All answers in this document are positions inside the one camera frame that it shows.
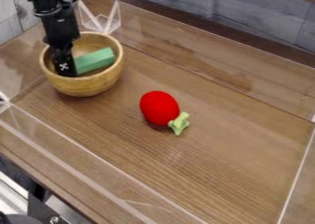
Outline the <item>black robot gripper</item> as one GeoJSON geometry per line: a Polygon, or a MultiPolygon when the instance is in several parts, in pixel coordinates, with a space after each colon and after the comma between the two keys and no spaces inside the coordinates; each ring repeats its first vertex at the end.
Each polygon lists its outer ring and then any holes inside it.
{"type": "Polygon", "coordinates": [[[45,31],[43,41],[51,45],[55,71],[63,77],[76,77],[71,47],[72,42],[80,38],[80,31],[72,3],[39,4],[36,17],[45,31]]]}

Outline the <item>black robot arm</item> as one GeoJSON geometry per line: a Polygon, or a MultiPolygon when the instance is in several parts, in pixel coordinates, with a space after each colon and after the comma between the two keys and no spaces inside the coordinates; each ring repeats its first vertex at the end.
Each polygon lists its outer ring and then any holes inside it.
{"type": "Polygon", "coordinates": [[[33,14],[41,20],[45,30],[43,41],[49,45],[55,71],[63,77],[76,77],[72,57],[72,42],[80,38],[80,30],[72,3],[65,0],[28,0],[33,14]]]}

